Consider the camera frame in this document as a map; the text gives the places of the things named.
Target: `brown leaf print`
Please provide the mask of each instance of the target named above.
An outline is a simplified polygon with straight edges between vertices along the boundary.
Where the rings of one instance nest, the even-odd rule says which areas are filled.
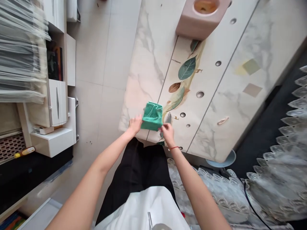
[[[169,87],[169,92],[170,92],[170,93],[176,92],[176,91],[179,89],[180,84],[181,84],[181,82],[172,84],[172,85]]]

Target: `black panel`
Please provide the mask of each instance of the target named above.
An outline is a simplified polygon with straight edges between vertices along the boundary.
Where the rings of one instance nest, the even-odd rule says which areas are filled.
[[[0,165],[0,213],[20,200],[73,158],[69,147],[50,158],[33,152]]]

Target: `ventilation grille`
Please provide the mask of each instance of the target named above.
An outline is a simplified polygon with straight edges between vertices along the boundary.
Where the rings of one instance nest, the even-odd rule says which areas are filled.
[[[14,158],[14,154],[23,151],[26,148],[23,134],[0,139],[0,164]]]

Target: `cabinet handle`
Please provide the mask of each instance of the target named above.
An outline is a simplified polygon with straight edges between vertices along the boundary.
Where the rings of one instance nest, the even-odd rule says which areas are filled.
[[[57,110],[58,110],[58,118],[59,118],[59,96],[58,96],[58,88],[56,87],[57,90]]]

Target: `table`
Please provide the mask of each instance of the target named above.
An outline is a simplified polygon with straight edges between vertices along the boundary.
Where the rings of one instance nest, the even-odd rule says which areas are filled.
[[[142,1],[119,129],[159,103],[182,151],[223,162],[306,38],[306,3],[233,0],[202,42],[175,34],[184,3]],[[148,130],[137,137],[164,140]]]

